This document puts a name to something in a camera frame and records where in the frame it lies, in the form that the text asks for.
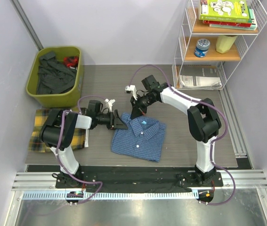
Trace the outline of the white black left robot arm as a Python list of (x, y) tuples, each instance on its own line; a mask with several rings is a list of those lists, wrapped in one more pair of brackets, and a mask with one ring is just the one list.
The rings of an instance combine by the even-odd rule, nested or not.
[(67, 176), (67, 183), (79, 187), (83, 182), (81, 166), (75, 159), (71, 142), (76, 129), (94, 129), (97, 125), (105, 125), (108, 130), (128, 129), (121, 120), (118, 111), (112, 110), (115, 100), (90, 100), (83, 114), (68, 110), (54, 109), (40, 130), (41, 141), (50, 148), (60, 165), (62, 175)]

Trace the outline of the blue checked long sleeve shirt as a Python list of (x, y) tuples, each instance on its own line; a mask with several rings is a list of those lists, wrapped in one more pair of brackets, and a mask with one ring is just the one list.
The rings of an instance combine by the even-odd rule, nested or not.
[(123, 113), (121, 120), (128, 128), (115, 131), (111, 151), (120, 155), (159, 162), (165, 140), (166, 124), (145, 116), (131, 119), (130, 113)]

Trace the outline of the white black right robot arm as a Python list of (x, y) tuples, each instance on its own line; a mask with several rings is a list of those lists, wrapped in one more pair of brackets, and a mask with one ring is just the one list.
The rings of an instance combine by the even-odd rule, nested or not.
[(196, 140), (197, 161), (194, 167), (197, 184), (206, 186), (216, 174), (214, 165), (215, 144), (221, 121), (212, 100), (192, 98), (180, 94), (173, 86), (167, 83), (160, 84), (150, 75), (142, 80), (146, 89), (143, 96), (137, 94), (136, 87), (125, 87), (126, 93), (131, 93), (131, 118), (143, 116), (147, 108), (155, 102), (169, 104), (187, 115), (190, 134)]

